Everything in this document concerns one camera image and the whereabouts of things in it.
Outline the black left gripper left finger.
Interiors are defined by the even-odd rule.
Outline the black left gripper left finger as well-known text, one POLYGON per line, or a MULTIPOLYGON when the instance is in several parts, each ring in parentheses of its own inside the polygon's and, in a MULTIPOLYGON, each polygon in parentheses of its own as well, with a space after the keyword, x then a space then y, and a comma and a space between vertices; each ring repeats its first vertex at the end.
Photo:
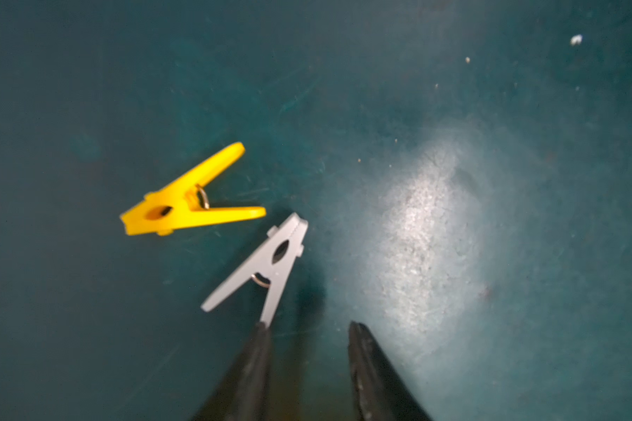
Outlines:
POLYGON ((217 389, 191 420, 268 420, 270 329, 258 322, 217 389))

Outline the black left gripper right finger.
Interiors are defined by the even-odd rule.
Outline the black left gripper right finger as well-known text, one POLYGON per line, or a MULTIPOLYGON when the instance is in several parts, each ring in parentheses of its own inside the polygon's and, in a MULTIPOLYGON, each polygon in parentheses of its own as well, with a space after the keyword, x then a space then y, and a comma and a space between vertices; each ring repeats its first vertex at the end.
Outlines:
POLYGON ((367 325, 350 323, 348 354, 357 420, 431 420, 367 325))

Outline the grey clothespin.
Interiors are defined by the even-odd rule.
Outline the grey clothespin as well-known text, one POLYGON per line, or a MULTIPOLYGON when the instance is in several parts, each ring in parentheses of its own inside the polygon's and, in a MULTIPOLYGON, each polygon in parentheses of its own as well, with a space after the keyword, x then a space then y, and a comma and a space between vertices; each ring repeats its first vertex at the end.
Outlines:
POLYGON ((296 259, 304 252, 308 222, 293 212, 280 226, 272 226, 267 239, 202 303, 211 312, 246 282, 259 275, 269 280, 260 322, 271 326, 296 259))

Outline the yellow clothespin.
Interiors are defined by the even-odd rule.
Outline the yellow clothespin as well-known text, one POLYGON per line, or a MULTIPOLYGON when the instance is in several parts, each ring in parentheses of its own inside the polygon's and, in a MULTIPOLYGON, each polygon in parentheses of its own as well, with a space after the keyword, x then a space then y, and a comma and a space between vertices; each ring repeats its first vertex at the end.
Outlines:
POLYGON ((177 230, 260 219, 260 206, 212 208, 205 186, 245 153, 236 142, 202 161, 159 191, 147 193, 140 203, 119 218, 129 236, 155 233, 168 236, 177 230))

